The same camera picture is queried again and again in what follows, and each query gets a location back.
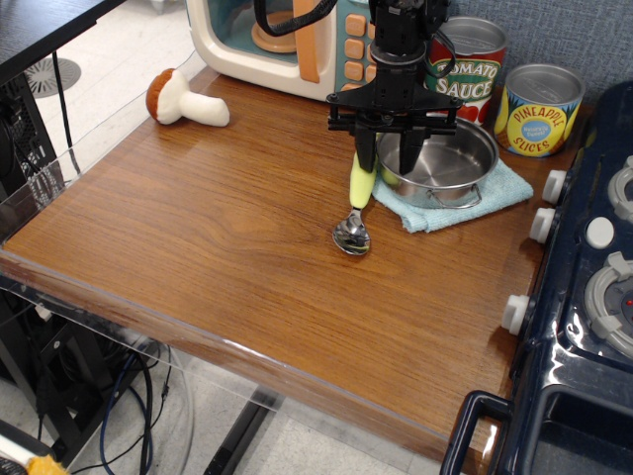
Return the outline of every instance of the spoon bowl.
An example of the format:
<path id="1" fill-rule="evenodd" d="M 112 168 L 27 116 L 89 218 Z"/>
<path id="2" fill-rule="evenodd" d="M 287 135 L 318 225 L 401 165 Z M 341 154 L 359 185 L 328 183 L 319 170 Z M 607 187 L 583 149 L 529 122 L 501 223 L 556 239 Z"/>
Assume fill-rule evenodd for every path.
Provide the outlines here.
<path id="1" fill-rule="evenodd" d="M 352 208 L 349 216 L 332 232 L 332 238 L 341 250 L 351 255 L 362 255 L 369 250 L 369 234 L 363 224 L 361 210 Z"/>

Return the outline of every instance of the blue wall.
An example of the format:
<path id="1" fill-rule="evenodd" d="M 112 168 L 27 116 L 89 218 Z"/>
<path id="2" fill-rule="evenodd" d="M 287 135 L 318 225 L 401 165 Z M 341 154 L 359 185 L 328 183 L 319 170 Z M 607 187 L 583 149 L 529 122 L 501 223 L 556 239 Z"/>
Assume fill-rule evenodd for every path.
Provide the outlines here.
<path id="1" fill-rule="evenodd" d="M 633 80 L 633 0 L 453 0 L 450 13 L 506 29 L 501 84 L 519 64 L 560 64 L 581 73 L 593 104 L 609 86 Z"/>

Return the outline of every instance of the orange microwave handle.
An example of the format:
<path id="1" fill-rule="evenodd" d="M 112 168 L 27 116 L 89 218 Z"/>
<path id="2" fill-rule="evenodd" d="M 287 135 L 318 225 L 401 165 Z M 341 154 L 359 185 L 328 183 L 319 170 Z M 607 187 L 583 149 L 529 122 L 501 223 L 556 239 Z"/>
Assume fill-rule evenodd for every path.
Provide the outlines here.
<path id="1" fill-rule="evenodd" d="M 313 0 L 293 0 L 295 18 L 309 13 L 315 3 Z M 297 43 L 297 61 L 299 75 L 309 82 L 319 83 L 317 66 L 317 32 L 315 25 L 310 25 L 295 31 Z"/>

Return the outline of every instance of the spoon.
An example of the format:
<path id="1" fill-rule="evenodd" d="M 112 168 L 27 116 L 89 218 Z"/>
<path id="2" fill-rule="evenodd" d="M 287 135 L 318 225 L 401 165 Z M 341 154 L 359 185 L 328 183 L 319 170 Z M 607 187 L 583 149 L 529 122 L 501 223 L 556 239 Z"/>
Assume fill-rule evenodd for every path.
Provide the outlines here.
<path id="1" fill-rule="evenodd" d="M 363 255 L 369 250 L 369 233 L 360 213 L 361 210 L 358 208 L 352 208 L 349 216 L 332 232 L 336 245 L 351 255 Z"/>
<path id="2" fill-rule="evenodd" d="M 349 177 L 349 201 L 352 211 L 332 232 L 332 238 L 338 247 L 351 255 L 363 255 L 369 250 L 369 234 L 363 224 L 361 212 L 369 203 L 376 182 L 376 167 L 369 172 L 361 168 L 358 153 L 354 154 L 354 163 Z"/>

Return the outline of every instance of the toy stove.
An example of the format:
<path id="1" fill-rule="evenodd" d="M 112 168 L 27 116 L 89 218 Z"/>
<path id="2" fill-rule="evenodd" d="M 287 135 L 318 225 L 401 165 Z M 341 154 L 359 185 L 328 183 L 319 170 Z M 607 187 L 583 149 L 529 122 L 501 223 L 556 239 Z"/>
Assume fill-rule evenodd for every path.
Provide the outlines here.
<path id="1" fill-rule="evenodd" d="M 551 173 L 530 236 L 546 244 L 518 334 L 510 400 L 470 394 L 442 473 L 459 473 L 477 419 L 501 421 L 491 472 L 633 473 L 633 82 L 600 99 L 569 172 Z"/>

